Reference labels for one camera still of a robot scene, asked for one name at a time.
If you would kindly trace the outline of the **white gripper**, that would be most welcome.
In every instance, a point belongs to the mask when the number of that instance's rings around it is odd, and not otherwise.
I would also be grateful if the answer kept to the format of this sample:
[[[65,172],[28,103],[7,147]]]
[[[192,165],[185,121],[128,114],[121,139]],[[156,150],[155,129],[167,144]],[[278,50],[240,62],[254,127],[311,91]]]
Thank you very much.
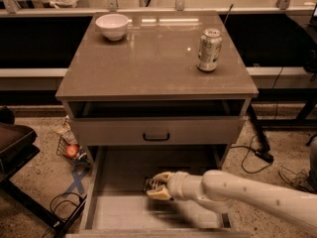
[[[157,200],[193,200],[198,201],[204,194],[202,176],[195,176],[185,172],[163,172],[153,177],[153,180],[167,183],[147,191],[147,195]]]

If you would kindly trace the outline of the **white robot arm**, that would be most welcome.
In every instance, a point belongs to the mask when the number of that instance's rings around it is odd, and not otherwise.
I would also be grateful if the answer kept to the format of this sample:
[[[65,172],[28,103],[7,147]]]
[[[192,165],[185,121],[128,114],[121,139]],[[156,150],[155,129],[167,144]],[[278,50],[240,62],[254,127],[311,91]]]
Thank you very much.
[[[238,200],[317,235],[317,195],[241,178],[220,170],[202,176],[164,172],[146,178],[144,192],[157,200],[192,200],[205,209],[228,213]]]

